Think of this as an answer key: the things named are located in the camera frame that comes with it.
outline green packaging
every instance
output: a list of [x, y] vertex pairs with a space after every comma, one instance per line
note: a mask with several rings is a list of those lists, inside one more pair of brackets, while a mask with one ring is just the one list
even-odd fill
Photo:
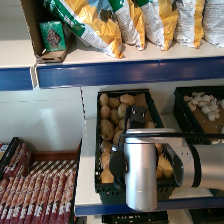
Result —
[[46, 51], [64, 51], [66, 49], [64, 32], [60, 21], [40, 23], [40, 29]]

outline chip bag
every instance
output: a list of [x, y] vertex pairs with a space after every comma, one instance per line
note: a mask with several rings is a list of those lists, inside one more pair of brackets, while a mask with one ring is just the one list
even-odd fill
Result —
[[178, 20], [174, 39], [181, 45], [199, 48], [204, 35], [202, 12], [205, 0], [177, 0]]
[[135, 45], [138, 50], [145, 48], [145, 27], [142, 11], [136, 0], [109, 0], [121, 29], [125, 43]]
[[177, 23], [176, 2], [171, 0], [137, 0], [146, 29], [146, 37], [161, 50], [168, 50]]
[[217, 46], [224, 47], [224, 1], [205, 0], [203, 19], [205, 39]]
[[40, 0], [73, 33], [109, 56], [122, 58], [121, 32], [108, 0]]

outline black plastic basket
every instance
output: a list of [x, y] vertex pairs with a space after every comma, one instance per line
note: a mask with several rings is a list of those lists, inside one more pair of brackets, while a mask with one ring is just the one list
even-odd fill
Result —
[[12, 156], [14, 155], [17, 146], [19, 145], [19, 138], [14, 137], [12, 141], [10, 142], [7, 150], [5, 151], [1, 161], [0, 161], [0, 179], [2, 179], [2, 176], [5, 171], [5, 167], [9, 164]]
[[194, 224], [223, 224], [224, 208], [190, 209]]
[[[191, 96], [193, 92], [205, 92], [206, 95], [213, 95], [217, 99], [224, 99], [224, 86], [199, 86], [199, 87], [178, 87], [175, 90], [174, 116], [183, 132], [205, 133], [198, 120], [191, 112], [184, 96]], [[189, 138], [188, 144], [211, 145], [209, 139]], [[210, 189], [215, 197], [224, 197], [224, 191]]]
[[[139, 95], [144, 93], [146, 98], [146, 103], [148, 106], [149, 113], [154, 123], [156, 123], [157, 128], [163, 128], [163, 123], [160, 119], [159, 113], [155, 107], [154, 101], [151, 98], [151, 95], [148, 89], [141, 89], [141, 90], [130, 90], [130, 91], [112, 91], [112, 92], [100, 92], [97, 98], [97, 127], [96, 127], [96, 154], [95, 154], [95, 191], [96, 193], [100, 194], [101, 201], [104, 204], [107, 203], [115, 203], [115, 204], [123, 204], [126, 203], [126, 193], [125, 191], [118, 190], [113, 183], [110, 184], [102, 184], [100, 182], [100, 174], [102, 172], [101, 165], [100, 165], [100, 144], [102, 142], [102, 138], [100, 136], [99, 124], [99, 112], [100, 112], [100, 105], [99, 105], [99, 97], [101, 94], [106, 93], [108, 97], [119, 97], [124, 94], [129, 95]], [[167, 150], [163, 147], [162, 154], [165, 158], [167, 158], [170, 162], [171, 157]], [[157, 180], [157, 200], [167, 200], [169, 196], [172, 194], [174, 189], [177, 187], [176, 181], [174, 178], [171, 179], [162, 179]]]
[[102, 223], [117, 224], [117, 223], [141, 223], [141, 224], [167, 224], [168, 215], [163, 212], [146, 212], [120, 215], [103, 215]]

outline white shelf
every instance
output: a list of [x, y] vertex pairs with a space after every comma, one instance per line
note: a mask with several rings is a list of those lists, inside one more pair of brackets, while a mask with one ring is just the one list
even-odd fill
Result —
[[[175, 128], [178, 124], [172, 114], [161, 115], [166, 128]], [[103, 206], [100, 195], [95, 192], [95, 146], [96, 119], [86, 120], [84, 126], [82, 148], [79, 162], [75, 206], [85, 209], [85, 206]], [[176, 188], [170, 199], [211, 197], [211, 193], [204, 188]]]
[[0, 1], [0, 68], [35, 64], [32, 43], [19, 1]]
[[105, 63], [123, 61], [144, 61], [144, 60], [163, 60], [179, 58], [201, 58], [224, 56], [224, 49], [215, 47], [207, 41], [202, 40], [200, 49], [181, 46], [173, 41], [168, 51], [161, 51], [158, 46], [147, 41], [146, 49], [138, 51], [134, 46], [124, 44], [124, 58], [116, 59], [107, 56], [93, 47], [86, 47], [80, 40], [76, 40], [68, 51], [68, 55], [63, 62], [68, 64], [83, 63]]

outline yellow snack bag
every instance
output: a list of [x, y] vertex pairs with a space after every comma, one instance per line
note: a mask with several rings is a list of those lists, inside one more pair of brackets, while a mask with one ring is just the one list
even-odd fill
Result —
[[125, 43], [145, 48], [145, 27], [143, 14], [136, 0], [109, 0], [121, 29]]
[[122, 58], [121, 32], [108, 0], [40, 0], [84, 42]]
[[202, 12], [205, 0], [177, 0], [178, 20], [174, 33], [181, 45], [199, 48], [204, 35]]
[[137, 0], [145, 22], [146, 37], [161, 50], [168, 50], [177, 23], [176, 1]]

